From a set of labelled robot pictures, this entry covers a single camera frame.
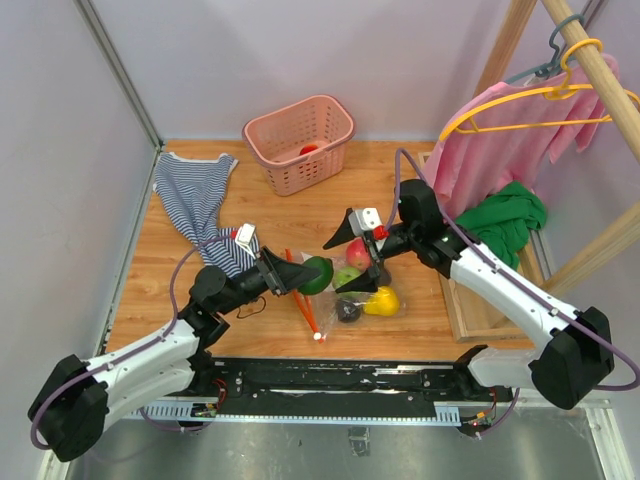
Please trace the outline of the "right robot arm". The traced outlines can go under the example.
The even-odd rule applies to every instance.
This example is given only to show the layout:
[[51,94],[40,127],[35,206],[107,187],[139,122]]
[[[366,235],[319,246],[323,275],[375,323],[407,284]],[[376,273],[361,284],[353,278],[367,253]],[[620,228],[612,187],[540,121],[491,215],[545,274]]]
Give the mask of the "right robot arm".
[[399,223],[384,226],[374,208],[352,209],[325,243],[363,241],[371,264],[341,292],[373,292],[392,257],[413,252],[420,262],[482,297],[533,343],[531,349],[477,346],[453,375],[455,392],[474,400],[488,387],[535,389],[564,410],[576,406],[614,368],[609,321],[598,309],[580,311],[523,278],[477,239],[447,224],[432,188],[418,179],[395,189]]

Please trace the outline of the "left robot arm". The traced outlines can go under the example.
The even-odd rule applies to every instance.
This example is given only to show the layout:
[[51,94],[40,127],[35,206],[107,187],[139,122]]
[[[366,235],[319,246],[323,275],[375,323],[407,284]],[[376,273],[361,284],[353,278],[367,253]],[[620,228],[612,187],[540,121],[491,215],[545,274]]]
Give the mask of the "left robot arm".
[[30,440],[61,462],[74,460],[115,422],[170,393],[200,396],[214,371],[199,361],[229,325],[226,314],[270,292],[288,294],[320,277],[317,267],[282,259],[262,248],[249,269],[233,277],[206,266],[196,275],[184,307],[151,334],[91,359],[59,360],[28,409]]

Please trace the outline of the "clear zip top bag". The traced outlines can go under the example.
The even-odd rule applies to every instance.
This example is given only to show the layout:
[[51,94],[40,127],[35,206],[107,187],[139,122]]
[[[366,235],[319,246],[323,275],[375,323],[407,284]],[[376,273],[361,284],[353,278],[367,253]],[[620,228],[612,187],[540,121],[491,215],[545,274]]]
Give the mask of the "clear zip top bag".
[[[309,257],[313,256],[291,249],[285,250],[285,258],[295,263],[303,263]],[[334,272],[342,267],[349,266],[345,257],[334,257],[330,258],[330,260],[333,262]],[[398,295],[401,303],[399,312],[396,315],[389,317],[401,316],[405,311],[406,303],[404,302],[402,296],[398,293],[398,290],[392,285],[390,274],[385,269],[382,270],[379,287],[381,286],[390,286]],[[363,312],[363,304],[372,294],[373,293],[371,292],[351,292],[339,294],[332,287],[331,281],[327,288],[317,295],[305,296],[295,290],[293,292],[293,298],[301,315],[312,331],[313,340],[317,343],[323,343],[326,340],[326,337],[331,329],[338,323],[342,323],[337,319],[335,312],[335,302],[339,298],[347,299],[354,303],[357,303],[362,309],[362,315],[360,319],[363,317],[385,317],[367,315]]]

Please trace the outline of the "fake red-yellow mango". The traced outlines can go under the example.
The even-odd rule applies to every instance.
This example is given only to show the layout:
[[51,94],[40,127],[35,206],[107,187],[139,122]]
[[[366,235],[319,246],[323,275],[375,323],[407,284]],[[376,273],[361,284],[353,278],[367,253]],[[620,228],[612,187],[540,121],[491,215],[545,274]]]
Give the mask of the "fake red-yellow mango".
[[318,149],[318,145],[317,144],[307,144],[307,145],[304,145],[300,149],[299,154],[300,155],[307,155],[307,154],[309,154],[309,153],[311,153],[311,152],[313,152],[313,151],[315,151],[317,149]]

